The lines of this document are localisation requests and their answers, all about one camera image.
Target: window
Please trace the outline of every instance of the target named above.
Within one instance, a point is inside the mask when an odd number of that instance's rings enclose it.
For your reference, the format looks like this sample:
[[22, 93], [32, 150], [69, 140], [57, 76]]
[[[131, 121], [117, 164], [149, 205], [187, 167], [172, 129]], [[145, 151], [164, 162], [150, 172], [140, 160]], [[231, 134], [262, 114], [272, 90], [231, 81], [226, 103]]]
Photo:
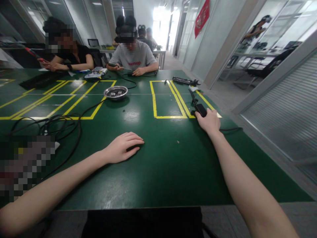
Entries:
[[32, 17], [34, 23], [40, 29], [40, 31], [45, 35], [43, 31], [44, 21], [49, 17], [47, 11], [45, 10], [43, 4], [40, 1], [32, 0], [21, 0], [21, 3], [25, 7], [28, 14]]

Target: person's hand holding tool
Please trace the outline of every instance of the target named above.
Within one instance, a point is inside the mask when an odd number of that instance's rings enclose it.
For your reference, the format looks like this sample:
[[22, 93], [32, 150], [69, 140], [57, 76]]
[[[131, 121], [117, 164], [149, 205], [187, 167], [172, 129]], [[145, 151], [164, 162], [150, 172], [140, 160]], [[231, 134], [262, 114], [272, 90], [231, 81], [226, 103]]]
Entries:
[[68, 70], [68, 67], [67, 67], [67, 65], [54, 63], [54, 64], [51, 64], [50, 70], [52, 72], [55, 72], [55, 71], [58, 71], [58, 70]]
[[195, 112], [195, 115], [200, 127], [204, 129], [204, 131], [207, 132], [209, 136], [218, 134], [220, 132], [220, 119], [217, 116], [216, 110], [210, 110], [207, 108], [207, 116], [205, 117], [202, 117], [199, 112]]
[[104, 166], [108, 163], [119, 163], [121, 161], [127, 160], [132, 155], [134, 155], [140, 147], [134, 147], [130, 151], [126, 151], [128, 148], [144, 144], [141, 137], [133, 132], [126, 132], [117, 138], [115, 138], [106, 148], [97, 152], [100, 158], [100, 166]]
[[146, 73], [145, 67], [144, 68], [137, 68], [136, 70], [134, 70], [132, 75], [133, 76], [141, 76], [141, 75], [143, 75], [145, 73]]

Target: electronic device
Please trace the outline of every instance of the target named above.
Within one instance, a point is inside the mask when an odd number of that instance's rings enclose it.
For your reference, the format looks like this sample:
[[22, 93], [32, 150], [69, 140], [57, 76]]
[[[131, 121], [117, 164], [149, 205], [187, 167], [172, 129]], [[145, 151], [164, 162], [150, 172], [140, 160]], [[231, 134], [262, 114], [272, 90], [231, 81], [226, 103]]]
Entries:
[[52, 84], [56, 80], [60, 79], [64, 75], [67, 75], [68, 72], [51, 72], [47, 71], [45, 73], [42, 73], [40, 75], [37, 75], [33, 78], [30, 78], [29, 80], [23, 81], [19, 85], [24, 88], [25, 90], [31, 90], [32, 88], [45, 88], [48, 85]]
[[195, 110], [192, 110], [191, 111], [191, 115], [194, 116], [195, 115], [195, 112], [199, 112], [201, 114], [202, 117], [205, 117], [207, 116], [207, 111], [205, 109], [205, 107], [202, 105], [202, 104], [198, 104], [198, 99], [195, 98], [195, 95], [193, 94], [193, 92], [188, 89], [189, 92], [191, 93], [191, 96], [192, 96], [192, 103], [194, 104], [194, 107], [195, 107]]
[[194, 81], [193, 80], [190, 80], [190, 79], [183, 79], [183, 78], [179, 78], [179, 77], [173, 77], [172, 80], [178, 84], [187, 84], [187, 85], [191, 85], [191, 86], [194, 86], [196, 87], [197, 85], [200, 85], [198, 83], [198, 80], [195, 79]]

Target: black cable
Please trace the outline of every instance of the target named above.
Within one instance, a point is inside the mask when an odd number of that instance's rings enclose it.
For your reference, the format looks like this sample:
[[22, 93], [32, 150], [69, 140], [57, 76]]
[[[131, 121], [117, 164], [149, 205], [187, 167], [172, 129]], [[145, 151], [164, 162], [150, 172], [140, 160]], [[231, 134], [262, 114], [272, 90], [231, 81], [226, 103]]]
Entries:
[[242, 127], [235, 127], [230, 129], [219, 129], [219, 131], [233, 131], [233, 130], [239, 130], [239, 129], [242, 129]]

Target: stainless steel bowl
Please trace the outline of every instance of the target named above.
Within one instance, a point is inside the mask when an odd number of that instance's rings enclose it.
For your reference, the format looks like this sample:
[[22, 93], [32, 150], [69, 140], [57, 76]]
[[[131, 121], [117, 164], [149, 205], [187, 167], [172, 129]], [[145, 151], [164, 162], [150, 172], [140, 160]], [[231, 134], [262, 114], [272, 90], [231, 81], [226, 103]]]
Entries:
[[128, 92], [128, 89], [124, 86], [113, 86], [113, 87], [107, 88], [103, 92], [103, 95], [109, 98], [110, 100], [118, 101], [118, 100], [124, 99], [127, 92]]

